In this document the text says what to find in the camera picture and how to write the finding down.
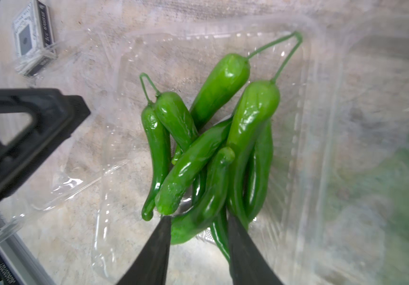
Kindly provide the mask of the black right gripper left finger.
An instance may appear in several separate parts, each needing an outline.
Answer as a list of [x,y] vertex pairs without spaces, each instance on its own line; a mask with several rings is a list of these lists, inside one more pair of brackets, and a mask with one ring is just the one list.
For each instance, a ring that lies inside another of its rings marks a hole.
[[170,245],[171,216],[164,216],[117,285],[164,285]]

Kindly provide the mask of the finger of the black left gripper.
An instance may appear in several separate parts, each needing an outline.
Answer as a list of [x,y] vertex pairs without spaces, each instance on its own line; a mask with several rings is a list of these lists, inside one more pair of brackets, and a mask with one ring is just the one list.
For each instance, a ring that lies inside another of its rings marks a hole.
[[26,113],[32,122],[8,144],[0,141],[0,201],[16,192],[91,111],[79,95],[59,89],[0,89],[0,114]]

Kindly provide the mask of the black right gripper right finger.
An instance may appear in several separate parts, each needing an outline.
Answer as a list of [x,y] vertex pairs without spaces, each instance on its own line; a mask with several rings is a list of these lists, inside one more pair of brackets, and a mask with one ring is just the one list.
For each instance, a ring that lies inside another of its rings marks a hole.
[[230,271],[235,285],[282,285],[239,218],[228,216]]

